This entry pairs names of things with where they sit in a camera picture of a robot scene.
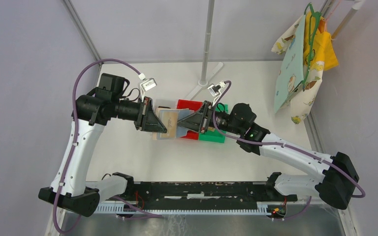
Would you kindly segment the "beige card holder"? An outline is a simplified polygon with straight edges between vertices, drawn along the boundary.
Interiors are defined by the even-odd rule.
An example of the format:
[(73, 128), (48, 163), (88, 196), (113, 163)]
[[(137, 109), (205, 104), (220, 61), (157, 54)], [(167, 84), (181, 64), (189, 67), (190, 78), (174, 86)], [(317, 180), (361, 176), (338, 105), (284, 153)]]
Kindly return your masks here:
[(193, 114), (194, 111), (190, 109), (170, 109), (170, 108), (156, 108), (156, 115), (166, 127), (166, 133), (153, 133), (153, 140), (172, 140), (186, 136), (187, 128), (182, 128), (177, 125), (178, 121)]

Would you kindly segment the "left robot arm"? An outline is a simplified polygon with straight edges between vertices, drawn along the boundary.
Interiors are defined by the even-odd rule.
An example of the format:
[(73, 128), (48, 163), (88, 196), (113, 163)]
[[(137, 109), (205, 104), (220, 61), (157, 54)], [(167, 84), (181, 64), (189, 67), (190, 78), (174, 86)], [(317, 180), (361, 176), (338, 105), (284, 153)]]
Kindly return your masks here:
[(110, 119), (133, 121), (140, 131), (167, 132), (155, 115), (151, 98), (139, 98), (136, 102), (122, 98), (126, 82), (124, 77), (103, 73), (94, 94), (81, 95), (76, 100), (78, 131), (73, 122), (62, 164), (51, 185), (40, 189), (39, 199), (89, 217), (102, 201), (115, 195), (122, 200), (134, 196), (133, 177), (125, 174), (86, 181), (95, 146)]

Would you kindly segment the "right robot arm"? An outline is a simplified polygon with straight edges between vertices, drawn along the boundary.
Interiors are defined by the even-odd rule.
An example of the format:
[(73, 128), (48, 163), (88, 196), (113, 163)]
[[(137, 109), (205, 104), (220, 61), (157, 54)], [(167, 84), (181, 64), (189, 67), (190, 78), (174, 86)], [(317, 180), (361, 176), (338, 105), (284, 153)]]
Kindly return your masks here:
[(228, 114), (218, 112), (205, 101), (193, 114), (180, 119), (177, 125), (197, 133), (214, 128), (222, 135), (236, 140), (247, 153), (274, 158), (303, 172), (303, 175), (272, 173), (265, 186), (265, 196), (276, 201), (282, 196), (319, 197), (326, 204), (347, 209), (352, 198), (364, 198), (358, 173), (350, 157), (308, 150), (285, 141), (255, 123), (256, 114), (245, 103), (237, 103)]

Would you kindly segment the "red plastic bin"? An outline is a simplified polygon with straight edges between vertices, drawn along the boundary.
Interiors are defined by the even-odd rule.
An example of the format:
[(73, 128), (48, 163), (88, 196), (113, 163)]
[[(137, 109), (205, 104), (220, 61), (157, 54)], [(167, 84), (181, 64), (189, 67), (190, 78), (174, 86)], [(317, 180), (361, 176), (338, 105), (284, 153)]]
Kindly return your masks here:
[[(200, 101), (192, 101), (192, 100), (182, 100), (179, 99), (177, 102), (177, 109), (189, 109), (191, 111), (197, 111), (202, 106), (202, 102)], [(185, 136), (182, 137), (183, 139), (188, 140), (199, 140), (199, 134), (193, 131), (188, 131)]]

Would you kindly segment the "green plastic bin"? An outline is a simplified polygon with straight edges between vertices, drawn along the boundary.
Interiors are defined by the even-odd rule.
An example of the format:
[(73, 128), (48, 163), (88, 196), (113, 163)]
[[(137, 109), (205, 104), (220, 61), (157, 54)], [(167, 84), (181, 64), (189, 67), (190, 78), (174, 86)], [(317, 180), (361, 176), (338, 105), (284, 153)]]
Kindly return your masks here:
[[(218, 113), (220, 112), (228, 113), (228, 105), (219, 103), (216, 107), (216, 115), (218, 115)], [(220, 134), (218, 131), (212, 129), (208, 130), (203, 134), (199, 134), (198, 140), (223, 144), (225, 142), (225, 136)]]

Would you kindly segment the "clear plastic bin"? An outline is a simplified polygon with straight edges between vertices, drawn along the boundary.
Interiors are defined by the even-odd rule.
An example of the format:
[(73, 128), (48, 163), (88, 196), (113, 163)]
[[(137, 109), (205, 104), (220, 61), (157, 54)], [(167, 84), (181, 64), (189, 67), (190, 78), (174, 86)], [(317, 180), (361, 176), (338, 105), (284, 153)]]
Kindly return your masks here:
[(176, 99), (154, 99), (155, 110), (175, 110), (178, 100)]

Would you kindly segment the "white pole stand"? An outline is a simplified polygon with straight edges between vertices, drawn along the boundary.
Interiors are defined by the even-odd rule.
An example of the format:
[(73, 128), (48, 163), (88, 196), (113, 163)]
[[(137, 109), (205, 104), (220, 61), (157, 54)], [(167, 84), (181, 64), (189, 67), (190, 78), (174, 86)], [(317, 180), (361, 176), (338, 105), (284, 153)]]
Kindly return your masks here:
[(208, 1), (208, 11), (207, 11), (207, 22), (206, 22), (206, 32), (203, 48), (203, 59), (202, 59), (202, 70), (200, 79), (197, 85), (192, 89), (192, 91), (184, 97), (184, 100), (193, 100), (201, 91), (205, 90), (215, 78), (215, 76), (223, 69), (223, 62), (218, 62), (218, 64), (208, 72), (209, 54), (210, 54), (210, 41), (212, 35), (212, 24), (213, 24), (213, 14), (215, 8), (215, 1)]

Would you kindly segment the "hanging patterned cloth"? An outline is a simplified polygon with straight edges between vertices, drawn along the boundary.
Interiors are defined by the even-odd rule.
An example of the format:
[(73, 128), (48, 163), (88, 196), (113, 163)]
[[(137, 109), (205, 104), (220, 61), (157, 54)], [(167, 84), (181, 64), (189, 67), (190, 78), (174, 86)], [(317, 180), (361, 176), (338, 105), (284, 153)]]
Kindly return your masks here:
[(302, 91), (305, 76), (303, 63), (305, 19), (302, 15), (274, 43), (271, 51), (283, 56), (274, 93), (274, 113), (288, 108), (289, 116), (294, 124), (300, 124), (310, 113), (317, 92), (322, 83), (322, 71), (310, 73), (311, 88)]

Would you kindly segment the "yellow hanging garment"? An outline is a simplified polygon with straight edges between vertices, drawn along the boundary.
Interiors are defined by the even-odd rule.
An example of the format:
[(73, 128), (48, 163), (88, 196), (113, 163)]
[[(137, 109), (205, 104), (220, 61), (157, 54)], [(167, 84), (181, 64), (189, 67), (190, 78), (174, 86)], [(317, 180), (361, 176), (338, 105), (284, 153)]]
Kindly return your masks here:
[[(320, 18), (318, 29), (316, 30), (312, 53), (311, 53), (311, 66), (310, 70), (313, 69), (313, 64), (317, 61), (324, 62), (324, 71), (330, 70), (339, 65), (337, 57), (335, 55), (331, 34), (326, 29), (326, 22), (323, 17)], [(310, 52), (309, 41), (312, 38), (312, 33), (315, 29), (315, 17), (312, 17), (311, 12), (308, 12), (305, 19), (305, 30), (304, 30), (304, 51), (303, 51), (303, 63), (304, 69), (308, 67), (308, 54)]]

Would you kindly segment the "green clothes hanger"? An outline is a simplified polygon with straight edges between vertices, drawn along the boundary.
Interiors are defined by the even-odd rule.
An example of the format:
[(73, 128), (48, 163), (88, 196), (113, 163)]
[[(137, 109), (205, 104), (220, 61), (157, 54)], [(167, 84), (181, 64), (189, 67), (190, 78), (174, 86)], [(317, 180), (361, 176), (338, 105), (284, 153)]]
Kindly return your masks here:
[(314, 72), (322, 71), (322, 64), (318, 64), (315, 61), (316, 51), (314, 49), (315, 36), (317, 35), (317, 32), (319, 31), (318, 28), (321, 21), (321, 13), (314, 10), (313, 4), (311, 2), (308, 3), (308, 5), (306, 6), (304, 10), (304, 16), (306, 18), (307, 18), (308, 13), (310, 13), (309, 23), (308, 23), (309, 52), (305, 60), (306, 73), (304, 76), (304, 80), (302, 81), (302, 84), (303, 84), (302, 91), (309, 90), (311, 88), (311, 86), (309, 85), (311, 83), (310, 73), (312, 71)]

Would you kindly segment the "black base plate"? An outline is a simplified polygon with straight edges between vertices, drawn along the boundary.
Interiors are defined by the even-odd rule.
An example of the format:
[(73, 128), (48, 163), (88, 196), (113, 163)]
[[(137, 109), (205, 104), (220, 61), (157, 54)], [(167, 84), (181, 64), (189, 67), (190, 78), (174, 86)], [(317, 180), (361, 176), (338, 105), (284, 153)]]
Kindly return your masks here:
[(264, 182), (134, 182), (119, 195), (143, 210), (243, 210), (298, 200)]

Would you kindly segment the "white hanger rail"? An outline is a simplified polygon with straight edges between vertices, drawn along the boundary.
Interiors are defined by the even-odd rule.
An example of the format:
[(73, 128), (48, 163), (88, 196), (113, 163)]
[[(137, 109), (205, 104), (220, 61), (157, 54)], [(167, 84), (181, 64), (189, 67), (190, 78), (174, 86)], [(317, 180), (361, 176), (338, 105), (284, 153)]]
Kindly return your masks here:
[(343, 18), (343, 20), (339, 23), (337, 28), (332, 33), (332, 40), (336, 40), (336, 38), (339, 36), (339, 34), (342, 32), (345, 26), (351, 21), (351, 19), (354, 17), (357, 11), (362, 8), (365, 2), (366, 0), (353, 0), (353, 5), (351, 6), (351, 9), (348, 11), (346, 16)]

